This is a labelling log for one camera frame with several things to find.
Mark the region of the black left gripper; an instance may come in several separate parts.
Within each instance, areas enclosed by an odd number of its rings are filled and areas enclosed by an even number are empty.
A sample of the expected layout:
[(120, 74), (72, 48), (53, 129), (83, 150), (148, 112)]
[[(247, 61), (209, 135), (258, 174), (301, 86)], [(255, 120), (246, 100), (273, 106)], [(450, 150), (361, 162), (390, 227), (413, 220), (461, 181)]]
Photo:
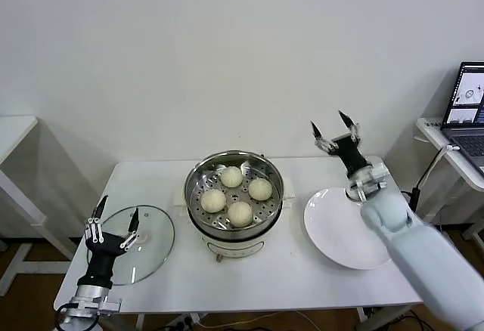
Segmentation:
[(101, 216), (103, 214), (108, 195), (105, 195), (96, 205), (90, 217), (85, 221), (85, 244), (91, 252), (84, 276), (77, 281), (78, 286), (99, 286), (111, 288), (113, 282), (113, 266), (117, 257), (128, 251), (138, 239), (139, 209), (136, 208), (129, 223), (126, 239), (102, 232)]

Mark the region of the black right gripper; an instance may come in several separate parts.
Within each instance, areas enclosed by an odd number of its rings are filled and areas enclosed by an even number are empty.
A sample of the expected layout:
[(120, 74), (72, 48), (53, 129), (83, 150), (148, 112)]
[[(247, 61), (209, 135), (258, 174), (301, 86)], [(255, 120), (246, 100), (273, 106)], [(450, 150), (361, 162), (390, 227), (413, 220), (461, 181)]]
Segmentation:
[(359, 124), (352, 121), (341, 110), (338, 111), (344, 125), (348, 128), (347, 135), (341, 135), (332, 141), (323, 138), (317, 125), (311, 122), (312, 133), (315, 139), (315, 146), (325, 153), (332, 153), (338, 156), (346, 167), (347, 175), (354, 175), (358, 170), (369, 166), (369, 162), (360, 154), (358, 145), (361, 137), (359, 135)]

